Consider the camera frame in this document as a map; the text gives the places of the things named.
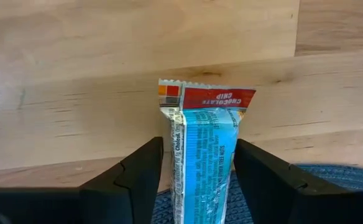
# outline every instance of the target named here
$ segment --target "red label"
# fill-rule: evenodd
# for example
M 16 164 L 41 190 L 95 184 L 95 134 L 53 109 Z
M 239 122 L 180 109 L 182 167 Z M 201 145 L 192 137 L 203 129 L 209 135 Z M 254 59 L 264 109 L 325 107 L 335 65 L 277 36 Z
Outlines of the red label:
M 183 109 L 240 107 L 247 108 L 255 90 L 185 88 Z

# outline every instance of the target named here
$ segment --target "orange square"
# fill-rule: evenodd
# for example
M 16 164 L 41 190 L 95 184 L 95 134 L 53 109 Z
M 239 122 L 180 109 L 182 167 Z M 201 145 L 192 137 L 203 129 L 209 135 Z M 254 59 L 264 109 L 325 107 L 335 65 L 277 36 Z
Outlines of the orange square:
M 158 86 L 158 95 L 165 96 L 167 94 L 167 86 L 159 85 Z

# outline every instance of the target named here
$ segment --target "woven mat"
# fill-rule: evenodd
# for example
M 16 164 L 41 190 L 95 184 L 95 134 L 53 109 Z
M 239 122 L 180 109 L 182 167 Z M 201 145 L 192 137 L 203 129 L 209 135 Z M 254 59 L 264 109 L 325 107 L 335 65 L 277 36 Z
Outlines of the woven mat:
M 351 190 L 363 190 L 363 169 L 335 165 L 298 165 L 312 174 Z M 170 192 L 157 195 L 152 215 L 154 224 L 173 224 Z M 253 223 L 235 172 L 231 174 L 227 198 L 227 224 Z

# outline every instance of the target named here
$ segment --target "blue wrapper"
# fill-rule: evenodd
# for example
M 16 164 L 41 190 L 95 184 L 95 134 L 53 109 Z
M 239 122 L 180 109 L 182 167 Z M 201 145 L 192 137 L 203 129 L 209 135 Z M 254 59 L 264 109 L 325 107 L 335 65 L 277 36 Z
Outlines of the blue wrapper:
M 224 223 L 238 124 L 255 90 L 159 81 L 170 121 L 175 223 Z

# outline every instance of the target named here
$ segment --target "wood grain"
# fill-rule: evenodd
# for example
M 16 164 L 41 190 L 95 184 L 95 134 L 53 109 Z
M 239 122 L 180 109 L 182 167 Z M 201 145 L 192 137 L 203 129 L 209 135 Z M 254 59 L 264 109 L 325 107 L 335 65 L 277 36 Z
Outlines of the wood grain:
M 363 129 L 253 143 L 291 163 L 363 167 Z
M 0 78 L 29 82 L 293 56 L 299 0 L 0 0 Z
M 363 49 L 363 0 L 301 0 L 296 55 Z
M 161 134 L 158 78 L 255 86 L 241 123 L 248 141 L 363 129 L 363 52 L 0 82 L 0 169 L 130 154 Z

